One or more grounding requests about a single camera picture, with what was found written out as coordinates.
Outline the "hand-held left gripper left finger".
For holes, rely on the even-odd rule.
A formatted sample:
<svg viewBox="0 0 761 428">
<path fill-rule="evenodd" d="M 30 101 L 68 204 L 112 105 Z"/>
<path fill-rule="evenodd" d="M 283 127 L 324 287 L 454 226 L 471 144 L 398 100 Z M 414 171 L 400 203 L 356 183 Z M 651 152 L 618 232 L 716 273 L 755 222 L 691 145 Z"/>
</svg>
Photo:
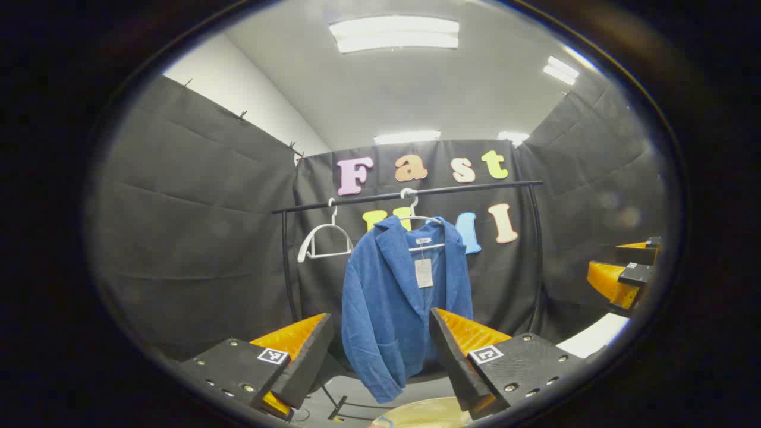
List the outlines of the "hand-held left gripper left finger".
<svg viewBox="0 0 761 428">
<path fill-rule="evenodd" d="M 329 313 L 246 341 L 223 339 L 178 368 L 201 386 L 288 421 L 310 393 L 334 338 Z"/>
</svg>

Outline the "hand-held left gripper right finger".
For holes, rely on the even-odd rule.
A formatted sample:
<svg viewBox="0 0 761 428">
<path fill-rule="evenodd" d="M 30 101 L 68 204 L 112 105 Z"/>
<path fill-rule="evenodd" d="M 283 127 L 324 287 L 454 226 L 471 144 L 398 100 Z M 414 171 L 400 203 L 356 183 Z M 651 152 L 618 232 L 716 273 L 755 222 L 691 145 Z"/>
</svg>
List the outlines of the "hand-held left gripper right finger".
<svg viewBox="0 0 761 428">
<path fill-rule="evenodd" d="M 429 330 L 460 409 L 473 420 L 525 407 L 586 365 L 535 333 L 509 336 L 440 308 L 430 310 Z"/>
</svg>

